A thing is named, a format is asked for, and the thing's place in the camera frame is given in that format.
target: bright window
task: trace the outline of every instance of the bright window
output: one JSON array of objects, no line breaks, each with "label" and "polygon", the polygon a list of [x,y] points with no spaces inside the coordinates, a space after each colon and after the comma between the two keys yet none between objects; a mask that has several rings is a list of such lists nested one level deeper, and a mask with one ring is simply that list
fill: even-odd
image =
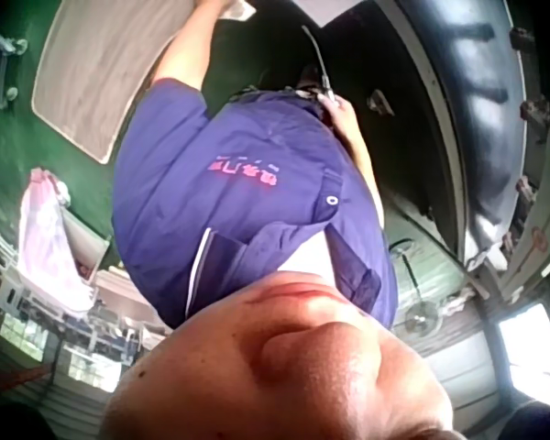
[{"label": "bright window", "polygon": [[1,337],[38,361],[43,360],[48,335],[49,332],[34,321],[23,322],[8,313],[0,327]]},{"label": "bright window", "polygon": [[65,349],[71,352],[69,375],[95,388],[113,392],[120,380],[122,364],[108,357],[90,354],[85,348],[66,344]]},{"label": "bright window", "polygon": [[500,323],[513,386],[550,405],[550,319],[542,304]]}]

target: white paper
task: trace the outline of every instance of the white paper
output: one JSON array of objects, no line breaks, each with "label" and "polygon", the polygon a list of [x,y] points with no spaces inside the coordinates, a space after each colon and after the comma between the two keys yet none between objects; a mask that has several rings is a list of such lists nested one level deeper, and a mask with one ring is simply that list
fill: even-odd
[{"label": "white paper", "polygon": [[247,21],[256,12],[257,9],[245,2],[245,0],[236,0],[220,18],[223,20]]},{"label": "white paper", "polygon": [[320,28],[324,27],[362,0],[292,0]]}]

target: work uniform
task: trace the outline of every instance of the work uniform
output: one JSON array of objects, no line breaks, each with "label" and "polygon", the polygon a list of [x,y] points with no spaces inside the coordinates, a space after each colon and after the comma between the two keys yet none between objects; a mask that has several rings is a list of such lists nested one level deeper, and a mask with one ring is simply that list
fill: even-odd
[{"label": "work uniform", "polygon": [[209,119],[202,94],[156,82],[115,167],[115,240],[140,292],[176,328],[275,272],[324,231],[335,285],[391,327],[397,285],[369,189],[323,108],[247,93]]}]

